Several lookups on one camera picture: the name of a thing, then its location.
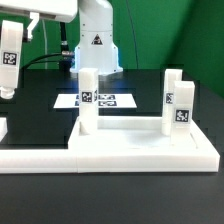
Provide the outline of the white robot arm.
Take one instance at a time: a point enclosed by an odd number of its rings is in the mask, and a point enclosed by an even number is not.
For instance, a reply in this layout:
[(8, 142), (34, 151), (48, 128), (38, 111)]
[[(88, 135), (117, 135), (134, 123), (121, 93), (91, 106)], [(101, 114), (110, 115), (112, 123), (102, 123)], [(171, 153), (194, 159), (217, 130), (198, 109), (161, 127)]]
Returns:
[(113, 42), (113, 8), (107, 0), (0, 0), (0, 12), (30, 17), (28, 40), (39, 19), (70, 23), (79, 15), (80, 41), (70, 72), (82, 68), (97, 68), (100, 75), (123, 71)]

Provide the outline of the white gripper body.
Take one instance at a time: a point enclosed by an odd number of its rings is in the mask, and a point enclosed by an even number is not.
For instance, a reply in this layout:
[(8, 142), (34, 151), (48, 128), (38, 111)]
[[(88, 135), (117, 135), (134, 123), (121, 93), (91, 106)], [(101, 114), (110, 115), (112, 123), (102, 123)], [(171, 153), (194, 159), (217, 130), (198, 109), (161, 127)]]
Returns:
[(0, 0), (0, 11), (22, 16), (33, 12), (42, 19), (69, 23), (77, 15), (78, 0)]

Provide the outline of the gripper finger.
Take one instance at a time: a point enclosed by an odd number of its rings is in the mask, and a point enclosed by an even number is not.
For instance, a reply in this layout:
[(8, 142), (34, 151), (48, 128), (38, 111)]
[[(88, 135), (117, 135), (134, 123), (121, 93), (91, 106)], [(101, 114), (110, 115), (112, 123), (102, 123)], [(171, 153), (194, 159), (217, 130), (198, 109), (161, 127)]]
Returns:
[(23, 32), (23, 41), (30, 42), (33, 39), (33, 30), (37, 26), (40, 19), (40, 14), (37, 12), (30, 13), (30, 24)]

